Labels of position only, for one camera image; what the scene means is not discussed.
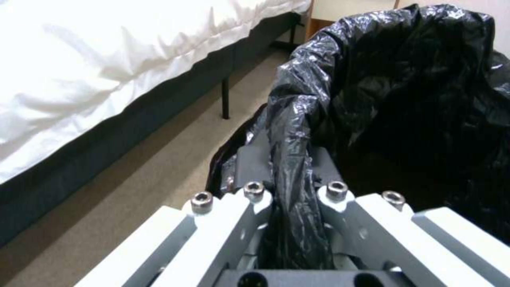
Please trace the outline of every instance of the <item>white comforter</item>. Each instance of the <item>white comforter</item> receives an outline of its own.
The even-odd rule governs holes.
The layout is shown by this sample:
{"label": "white comforter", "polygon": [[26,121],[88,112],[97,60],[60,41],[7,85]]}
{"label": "white comforter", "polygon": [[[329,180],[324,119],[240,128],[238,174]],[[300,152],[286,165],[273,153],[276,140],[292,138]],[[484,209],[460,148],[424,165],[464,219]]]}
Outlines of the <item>white comforter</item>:
{"label": "white comforter", "polygon": [[310,0],[0,0],[0,183]]}

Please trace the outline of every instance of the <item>plastic bag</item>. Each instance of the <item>plastic bag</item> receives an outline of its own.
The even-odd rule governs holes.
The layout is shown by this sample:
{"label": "plastic bag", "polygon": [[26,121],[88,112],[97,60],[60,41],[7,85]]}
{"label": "plastic bag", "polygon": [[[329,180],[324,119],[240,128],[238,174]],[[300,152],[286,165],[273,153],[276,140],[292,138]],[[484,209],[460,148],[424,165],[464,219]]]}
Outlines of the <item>plastic bag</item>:
{"label": "plastic bag", "polygon": [[[397,190],[415,210],[449,206],[510,242],[510,64],[494,31],[485,14],[413,5],[340,19],[293,52],[259,112],[275,197],[262,267],[332,267],[311,146],[357,196]],[[242,144],[231,139],[212,168]]]}

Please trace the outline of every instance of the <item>beige carpet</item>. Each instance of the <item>beige carpet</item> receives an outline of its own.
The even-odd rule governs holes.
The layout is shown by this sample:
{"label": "beige carpet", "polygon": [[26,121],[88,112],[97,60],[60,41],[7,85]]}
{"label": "beige carpet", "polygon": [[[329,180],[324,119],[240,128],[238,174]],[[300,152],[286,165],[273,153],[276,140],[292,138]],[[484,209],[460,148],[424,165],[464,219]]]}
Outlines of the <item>beige carpet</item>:
{"label": "beige carpet", "polygon": [[231,77],[230,120],[215,87],[0,249],[0,285],[73,285],[159,206],[180,208],[203,189],[217,149],[267,101],[287,58],[271,50]]}

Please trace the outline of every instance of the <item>bed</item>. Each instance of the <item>bed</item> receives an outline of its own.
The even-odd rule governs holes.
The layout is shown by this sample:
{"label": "bed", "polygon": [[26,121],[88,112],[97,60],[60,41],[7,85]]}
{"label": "bed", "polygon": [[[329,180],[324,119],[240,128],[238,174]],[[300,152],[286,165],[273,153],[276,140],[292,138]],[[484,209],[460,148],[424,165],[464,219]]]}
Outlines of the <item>bed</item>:
{"label": "bed", "polygon": [[0,2],[0,246],[219,82],[227,118],[229,74],[309,5]]}

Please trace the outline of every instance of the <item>black metal leg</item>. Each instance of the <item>black metal leg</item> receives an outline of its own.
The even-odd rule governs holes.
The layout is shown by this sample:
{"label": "black metal leg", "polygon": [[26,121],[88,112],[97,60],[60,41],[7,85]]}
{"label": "black metal leg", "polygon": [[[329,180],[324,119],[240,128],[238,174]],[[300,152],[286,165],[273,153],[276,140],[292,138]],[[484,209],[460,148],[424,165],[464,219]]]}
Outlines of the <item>black metal leg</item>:
{"label": "black metal leg", "polygon": [[295,34],[296,34],[296,25],[292,25],[292,28],[290,29],[290,39],[289,39],[290,44],[294,44]]}
{"label": "black metal leg", "polygon": [[229,119],[228,115],[228,77],[221,81],[221,103],[223,109],[223,118]]}

